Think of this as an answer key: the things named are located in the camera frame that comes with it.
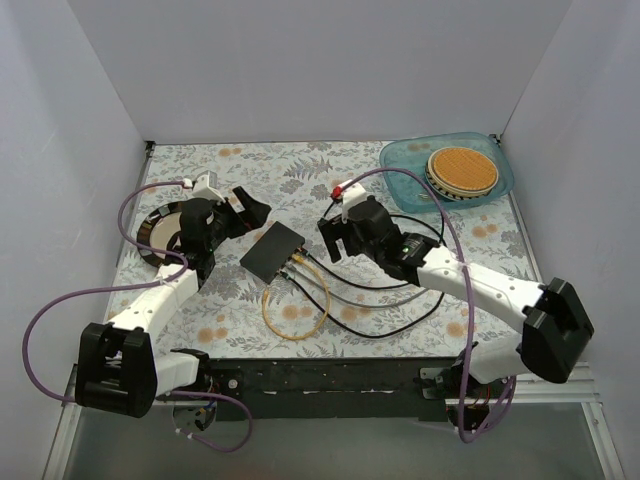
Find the black network switch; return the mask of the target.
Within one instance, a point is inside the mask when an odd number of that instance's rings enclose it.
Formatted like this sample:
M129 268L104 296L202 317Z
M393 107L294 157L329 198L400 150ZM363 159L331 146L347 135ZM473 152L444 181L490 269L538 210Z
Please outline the black network switch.
M304 243L302 235L281 222L275 222L240 259L240 265L264 283L270 284Z

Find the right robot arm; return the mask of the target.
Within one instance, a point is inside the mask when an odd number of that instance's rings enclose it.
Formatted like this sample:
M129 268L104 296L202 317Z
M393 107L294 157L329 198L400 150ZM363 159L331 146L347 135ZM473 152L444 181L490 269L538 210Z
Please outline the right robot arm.
M465 264L437 240L402 231L373 196L319 220L318 229L332 262L364 255L396 280L464 300L470 311L485 311L513 329L499 341L473 343L430 379L429 386L443 393L471 398L496 380L526 373L563 384L593 337L571 283L555 278L541 284Z

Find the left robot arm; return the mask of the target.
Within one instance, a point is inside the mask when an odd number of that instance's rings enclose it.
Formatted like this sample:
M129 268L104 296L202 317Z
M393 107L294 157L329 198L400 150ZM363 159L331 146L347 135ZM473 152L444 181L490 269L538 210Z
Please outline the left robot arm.
M233 193L241 210L205 188L186 201L158 208L143 221L136 240L140 255L158 269L157 284L110 321L83 330L75 386L79 405L140 418L157 397L174 390L193 400L211 392L206 353L177 349L159 354L154 344L209 279L218 247L266 223L268 204L241 187Z

